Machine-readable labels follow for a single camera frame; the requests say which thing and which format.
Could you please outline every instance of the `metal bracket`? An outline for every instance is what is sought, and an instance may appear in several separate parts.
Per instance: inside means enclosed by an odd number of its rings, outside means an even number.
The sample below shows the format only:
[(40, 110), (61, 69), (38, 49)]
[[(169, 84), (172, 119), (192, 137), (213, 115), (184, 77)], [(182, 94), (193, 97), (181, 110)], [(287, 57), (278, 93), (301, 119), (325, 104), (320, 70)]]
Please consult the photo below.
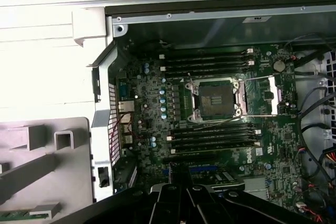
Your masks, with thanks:
[(128, 31), (128, 25), (113, 25), (113, 37), (118, 38), (124, 36)]

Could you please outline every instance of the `pci express slot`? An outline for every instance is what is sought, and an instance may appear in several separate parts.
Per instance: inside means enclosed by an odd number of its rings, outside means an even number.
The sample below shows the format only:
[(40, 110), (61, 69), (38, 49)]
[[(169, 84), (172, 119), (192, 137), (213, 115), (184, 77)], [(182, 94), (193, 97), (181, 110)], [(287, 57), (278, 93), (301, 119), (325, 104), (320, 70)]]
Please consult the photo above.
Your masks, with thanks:
[[(189, 167), (190, 173), (200, 173), (200, 172), (208, 172), (218, 170), (218, 166), (216, 165), (207, 165), (207, 166), (196, 166), (196, 167)], [(169, 175), (169, 169), (162, 170), (163, 175)]]
[(197, 153), (197, 154), (181, 154), (179, 156), (165, 157), (162, 159), (162, 164), (167, 165), (170, 162), (172, 163), (181, 163), (181, 162), (193, 162), (193, 163), (203, 163), (203, 162), (212, 162), (217, 160), (217, 154), (215, 153)]
[(237, 142), (232, 141), (226, 144), (215, 144), (215, 145), (206, 145), (206, 144), (197, 144), (194, 146), (180, 146), (171, 149), (171, 154), (182, 154), (182, 153), (198, 153), (198, 152), (210, 152), (210, 151), (221, 151), (232, 148), (246, 148), (254, 147), (254, 141), (246, 142)]

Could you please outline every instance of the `capacitor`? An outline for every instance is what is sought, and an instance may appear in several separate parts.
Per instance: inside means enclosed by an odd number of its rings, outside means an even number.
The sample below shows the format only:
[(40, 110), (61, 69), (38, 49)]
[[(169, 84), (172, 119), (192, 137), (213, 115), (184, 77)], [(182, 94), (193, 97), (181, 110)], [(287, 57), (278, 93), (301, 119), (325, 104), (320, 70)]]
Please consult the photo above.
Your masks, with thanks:
[(268, 164), (268, 163), (264, 163), (264, 167), (265, 167), (266, 170), (271, 170), (272, 165)]
[(273, 63), (273, 69), (275, 72), (281, 73), (286, 69), (286, 64), (282, 60), (277, 60)]

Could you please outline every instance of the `screw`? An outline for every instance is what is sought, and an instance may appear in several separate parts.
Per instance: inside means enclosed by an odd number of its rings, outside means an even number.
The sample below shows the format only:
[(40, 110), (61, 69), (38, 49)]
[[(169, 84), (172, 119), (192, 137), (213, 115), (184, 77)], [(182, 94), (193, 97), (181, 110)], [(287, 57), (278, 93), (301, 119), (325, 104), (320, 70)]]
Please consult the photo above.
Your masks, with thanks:
[(167, 188), (167, 190), (169, 190), (169, 191), (173, 191), (173, 190), (175, 190), (176, 189), (176, 186), (169, 186), (168, 188)]
[(230, 197), (238, 197), (238, 193), (236, 193), (235, 191), (230, 191), (229, 196)]
[(202, 187), (201, 186), (193, 186), (193, 190), (200, 191), (200, 190), (202, 190)]
[(142, 191), (135, 191), (134, 193), (133, 193), (133, 196), (135, 196), (135, 197), (139, 197), (140, 195), (142, 195)]

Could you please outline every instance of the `cable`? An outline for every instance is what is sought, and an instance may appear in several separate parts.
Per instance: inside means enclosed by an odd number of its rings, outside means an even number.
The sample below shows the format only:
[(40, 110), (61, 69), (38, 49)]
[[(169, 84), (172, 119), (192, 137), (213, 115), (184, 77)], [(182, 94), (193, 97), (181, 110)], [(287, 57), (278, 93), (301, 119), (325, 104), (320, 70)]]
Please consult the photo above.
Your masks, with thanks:
[(313, 36), (313, 35), (319, 37), (325, 43), (325, 45), (330, 49), (330, 51), (334, 50), (334, 48), (327, 42), (326, 37), (322, 33), (310, 33), (310, 34), (305, 34), (305, 35), (301, 35), (299, 37), (296, 37), (296, 38), (290, 40), (289, 42), (287, 42), (284, 45), (284, 49), (286, 50), (287, 46), (289, 44), (291, 44), (292, 42), (294, 42), (295, 40), (302, 39), (302, 38), (309, 37), (309, 36)]
[(195, 131), (199, 131), (199, 130), (203, 130), (203, 129), (207, 129), (207, 128), (211, 128), (211, 127), (215, 127), (215, 126), (218, 126), (220, 124), (223, 124), (223, 123), (228, 123), (228, 122), (231, 122), (231, 121), (234, 121), (234, 120), (239, 120), (240, 117), (238, 118), (231, 118), (231, 119), (228, 119), (228, 120), (225, 120), (223, 122), (220, 122), (220, 123), (216, 123), (216, 124), (212, 124), (212, 125), (209, 125), (209, 126), (205, 126), (205, 127), (201, 127), (201, 128), (194, 128)]
[(300, 110), (299, 110), (300, 112), (302, 112), (303, 106), (304, 106), (304, 104), (306, 103), (307, 99), (308, 99), (308, 98), (310, 97), (310, 95), (313, 94), (314, 91), (316, 91), (316, 90), (324, 90), (324, 97), (326, 97), (326, 94), (327, 94), (327, 91), (328, 91), (328, 89), (327, 89), (326, 87), (317, 87), (317, 88), (314, 88), (314, 89), (310, 90), (310, 91), (308, 92), (308, 94), (306, 94), (306, 96), (304, 97), (304, 99), (303, 99), (303, 101), (302, 101), (302, 104), (301, 104), (301, 107), (300, 107)]
[(323, 130), (330, 130), (331, 129), (329, 126), (327, 126), (324, 123), (313, 123), (313, 124), (309, 124), (306, 127), (304, 127), (302, 129), (302, 133), (305, 132), (306, 130), (310, 129), (310, 128), (313, 128), (313, 127), (318, 127), (318, 128), (323, 129)]
[(295, 68), (299, 68), (299, 67), (302, 67), (303, 65), (311, 62), (312, 60), (318, 58), (319, 56), (321, 55), (324, 55), (326, 52), (330, 52), (330, 48), (327, 47), (327, 48), (322, 48), (320, 50), (317, 50), (315, 52), (312, 52), (311, 54), (305, 56), (305, 57), (302, 57), (301, 59), (299, 60), (296, 60), (294, 61), (294, 67)]
[(328, 102), (330, 99), (336, 97), (336, 92), (330, 93), (329, 95), (327, 95), (326, 97), (318, 100), (317, 102), (315, 102), (312, 106), (310, 106), (309, 108), (307, 108), (300, 116), (299, 116), (299, 121), (300, 121), (300, 129), (301, 129), (301, 120), (302, 118), (304, 118), (306, 115), (308, 115), (310, 112), (312, 112), (314, 109), (316, 109), (317, 107), (321, 106), (322, 104), (324, 104), (325, 102)]
[(320, 77), (328, 79), (329, 81), (336, 82), (336, 78), (334, 78), (333, 76), (329, 76), (328, 74), (325, 74), (325, 73), (295, 71), (294, 74), (296, 76), (320, 76)]

